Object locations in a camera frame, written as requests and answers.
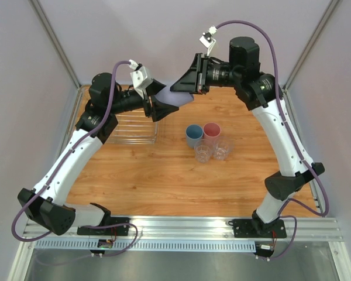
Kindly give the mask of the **purple plastic cup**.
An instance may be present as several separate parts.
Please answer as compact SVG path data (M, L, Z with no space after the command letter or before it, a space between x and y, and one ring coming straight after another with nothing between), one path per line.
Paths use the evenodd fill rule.
M155 95L156 99L164 104L182 107L194 101L194 96L188 92L172 92L170 86L165 86Z

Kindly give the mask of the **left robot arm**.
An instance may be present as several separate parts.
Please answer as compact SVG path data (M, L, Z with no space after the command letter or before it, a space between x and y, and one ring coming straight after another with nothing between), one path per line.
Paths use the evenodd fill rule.
M41 181L32 189L19 192L21 212L49 233L63 235L71 227L91 228L99 235L110 230L108 209L96 203L67 205L66 198L82 169L117 127L118 114L144 109L145 115L157 122L193 100L187 94L183 101L180 93L171 92L139 70L132 74L137 84L127 90L110 73L100 73L92 79L90 99L68 145Z

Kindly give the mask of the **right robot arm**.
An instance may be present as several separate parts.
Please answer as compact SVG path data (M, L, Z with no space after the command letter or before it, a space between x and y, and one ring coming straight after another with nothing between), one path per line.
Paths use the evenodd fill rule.
M197 53L190 68L171 87L172 92L206 94L211 86L232 87L264 129L276 155L279 171L265 179L267 194L252 214L252 230L266 237L273 230L285 203L315 175L324 173L295 134L279 85L271 74L260 71L260 48L251 37L229 42L229 60Z

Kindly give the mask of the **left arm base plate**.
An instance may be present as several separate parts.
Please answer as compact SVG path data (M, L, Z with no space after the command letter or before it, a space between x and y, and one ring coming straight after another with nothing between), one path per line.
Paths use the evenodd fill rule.
M101 226L108 226L108 225L117 225L123 223L129 223L129 217L105 217L102 222L98 225ZM104 229L94 229L94 228L87 228L87 227L79 227L77 229L78 235L92 235L92 236L119 236L119 237L126 237L128 236L129 226L128 225L121 225L119 227L113 228L104 228Z

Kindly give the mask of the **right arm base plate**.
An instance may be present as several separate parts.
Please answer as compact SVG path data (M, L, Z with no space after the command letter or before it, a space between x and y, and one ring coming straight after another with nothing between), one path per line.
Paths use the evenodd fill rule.
M276 219L269 224L258 220L241 218L228 221L235 238L286 238L284 221Z

